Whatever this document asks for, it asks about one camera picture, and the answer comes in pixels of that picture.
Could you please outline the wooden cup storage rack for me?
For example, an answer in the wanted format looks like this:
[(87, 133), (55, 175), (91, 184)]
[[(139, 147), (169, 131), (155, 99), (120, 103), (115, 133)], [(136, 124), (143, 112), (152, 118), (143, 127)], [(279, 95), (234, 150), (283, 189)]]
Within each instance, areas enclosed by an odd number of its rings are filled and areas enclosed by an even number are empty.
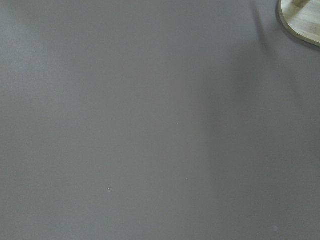
[(295, 38), (320, 46), (320, 0), (280, 0), (278, 13)]

